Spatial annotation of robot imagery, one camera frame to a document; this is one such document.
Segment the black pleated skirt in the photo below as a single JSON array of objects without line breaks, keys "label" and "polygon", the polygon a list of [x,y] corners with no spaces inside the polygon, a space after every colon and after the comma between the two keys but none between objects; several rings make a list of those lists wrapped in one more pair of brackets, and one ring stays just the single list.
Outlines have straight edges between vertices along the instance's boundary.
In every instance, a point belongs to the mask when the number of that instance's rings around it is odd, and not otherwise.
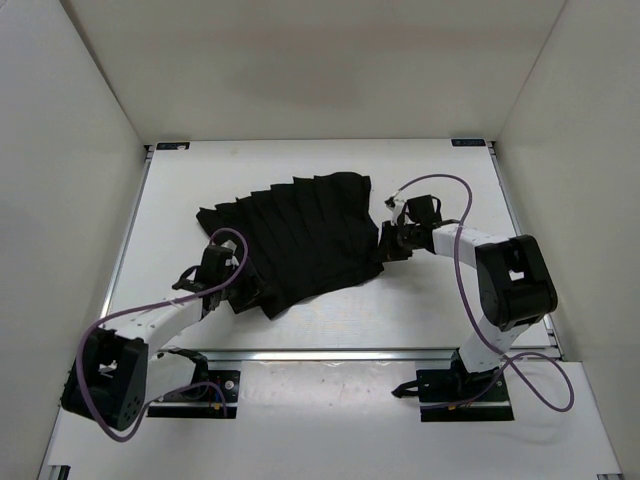
[{"label": "black pleated skirt", "polygon": [[369,213],[371,180],[355,172],[294,178],[233,202],[202,207],[207,235],[240,232],[258,281],[238,279],[235,313],[259,308],[270,319],[310,297],[364,284],[383,270],[379,230]]}]

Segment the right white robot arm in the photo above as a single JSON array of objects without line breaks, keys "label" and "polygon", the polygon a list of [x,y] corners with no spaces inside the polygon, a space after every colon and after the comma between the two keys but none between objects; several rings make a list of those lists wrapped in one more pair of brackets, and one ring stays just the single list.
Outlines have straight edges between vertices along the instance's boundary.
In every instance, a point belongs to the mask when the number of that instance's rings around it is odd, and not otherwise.
[{"label": "right white robot arm", "polygon": [[456,258],[476,270],[483,316],[458,350],[462,366],[448,376],[449,391],[471,400],[484,388],[482,374],[498,368],[514,341],[555,311],[558,297],[536,239],[507,238],[444,222],[382,225],[379,254],[384,261],[406,260],[415,250]]}]

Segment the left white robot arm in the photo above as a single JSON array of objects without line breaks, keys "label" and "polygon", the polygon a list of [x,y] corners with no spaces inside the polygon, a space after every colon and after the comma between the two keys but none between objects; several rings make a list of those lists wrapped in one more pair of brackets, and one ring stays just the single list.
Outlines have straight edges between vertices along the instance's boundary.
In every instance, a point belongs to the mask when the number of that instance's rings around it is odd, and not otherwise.
[{"label": "left white robot arm", "polygon": [[95,421],[124,442],[150,404],[161,399],[227,405],[224,384],[212,378],[206,356],[170,343],[223,301],[251,306],[263,283],[254,274],[205,274],[192,267],[172,288],[156,304],[110,314],[88,329],[63,389],[65,411]]}]

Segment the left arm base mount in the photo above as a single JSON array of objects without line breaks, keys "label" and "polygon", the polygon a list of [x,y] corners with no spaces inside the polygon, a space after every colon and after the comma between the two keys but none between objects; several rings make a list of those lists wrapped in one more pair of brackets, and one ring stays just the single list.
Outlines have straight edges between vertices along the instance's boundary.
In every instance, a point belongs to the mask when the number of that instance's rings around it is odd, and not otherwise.
[{"label": "left arm base mount", "polygon": [[209,380],[213,387],[173,393],[153,402],[148,410],[150,418],[167,419],[235,419],[241,386],[240,370],[210,370]]}]

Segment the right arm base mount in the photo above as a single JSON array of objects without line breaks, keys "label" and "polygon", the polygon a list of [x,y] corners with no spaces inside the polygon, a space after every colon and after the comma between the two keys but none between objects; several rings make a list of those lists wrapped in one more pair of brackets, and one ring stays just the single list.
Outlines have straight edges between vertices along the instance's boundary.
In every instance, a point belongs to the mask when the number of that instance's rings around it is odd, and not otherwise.
[{"label": "right arm base mount", "polygon": [[391,394],[417,398],[422,423],[508,422],[515,419],[504,375],[498,368],[468,373],[460,361],[448,369],[419,369],[416,379]]}]

